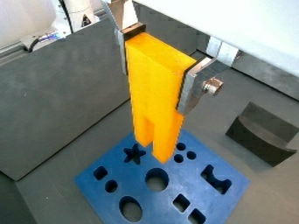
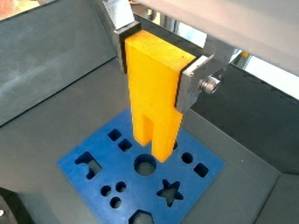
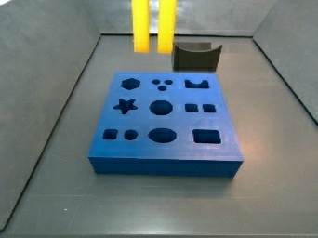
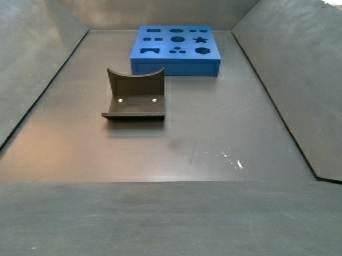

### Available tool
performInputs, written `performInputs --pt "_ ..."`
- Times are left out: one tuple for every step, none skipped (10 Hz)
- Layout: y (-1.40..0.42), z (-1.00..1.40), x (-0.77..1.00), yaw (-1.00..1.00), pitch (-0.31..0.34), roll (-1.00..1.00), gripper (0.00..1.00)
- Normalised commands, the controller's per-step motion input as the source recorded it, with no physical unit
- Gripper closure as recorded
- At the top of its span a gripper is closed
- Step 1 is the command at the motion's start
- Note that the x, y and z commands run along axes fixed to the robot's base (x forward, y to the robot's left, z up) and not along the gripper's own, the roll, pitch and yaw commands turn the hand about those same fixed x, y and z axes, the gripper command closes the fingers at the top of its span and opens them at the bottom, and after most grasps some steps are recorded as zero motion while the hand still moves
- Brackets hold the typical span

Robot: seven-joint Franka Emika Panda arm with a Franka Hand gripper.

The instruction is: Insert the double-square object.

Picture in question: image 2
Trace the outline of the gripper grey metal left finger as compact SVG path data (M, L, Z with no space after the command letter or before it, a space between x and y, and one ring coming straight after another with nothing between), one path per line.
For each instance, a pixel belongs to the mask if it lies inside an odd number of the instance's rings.
M120 68L127 73L126 40L142 30L140 23L135 20L128 0L103 0L107 19L112 30L112 43L116 48Z

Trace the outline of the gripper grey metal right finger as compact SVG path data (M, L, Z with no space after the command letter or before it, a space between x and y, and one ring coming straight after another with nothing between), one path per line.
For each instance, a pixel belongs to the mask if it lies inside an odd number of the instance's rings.
M206 38L203 55L182 70L175 107L184 113L200 93L211 95L220 84L214 74L231 62L235 47L214 37Z

